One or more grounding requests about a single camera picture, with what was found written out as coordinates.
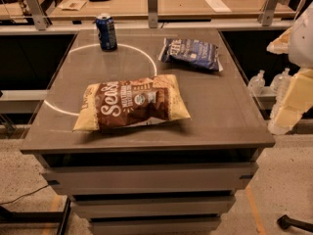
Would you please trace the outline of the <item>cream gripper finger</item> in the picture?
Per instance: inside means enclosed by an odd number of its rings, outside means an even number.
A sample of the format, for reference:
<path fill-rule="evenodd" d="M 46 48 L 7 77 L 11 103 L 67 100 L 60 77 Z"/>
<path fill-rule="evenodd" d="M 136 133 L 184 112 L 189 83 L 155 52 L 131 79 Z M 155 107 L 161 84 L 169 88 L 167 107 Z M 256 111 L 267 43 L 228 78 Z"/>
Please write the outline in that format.
<path fill-rule="evenodd" d="M 291 131 L 304 113 L 313 107 L 313 70 L 301 68 L 279 88 L 268 130 L 275 135 Z"/>
<path fill-rule="evenodd" d="M 287 54 L 289 52 L 291 28 L 285 30 L 278 38 L 269 43 L 266 50 L 273 54 Z"/>

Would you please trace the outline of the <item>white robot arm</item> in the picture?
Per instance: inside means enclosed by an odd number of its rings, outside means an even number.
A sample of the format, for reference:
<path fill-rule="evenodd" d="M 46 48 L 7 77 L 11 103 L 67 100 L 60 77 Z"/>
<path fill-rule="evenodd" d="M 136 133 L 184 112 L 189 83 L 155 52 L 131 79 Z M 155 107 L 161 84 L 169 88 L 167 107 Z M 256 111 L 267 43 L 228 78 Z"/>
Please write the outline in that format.
<path fill-rule="evenodd" d="M 287 54 L 289 61 L 299 66 L 299 71 L 280 85 L 268 123 L 272 134 L 284 135 L 313 107 L 313 2 L 266 50 Z"/>

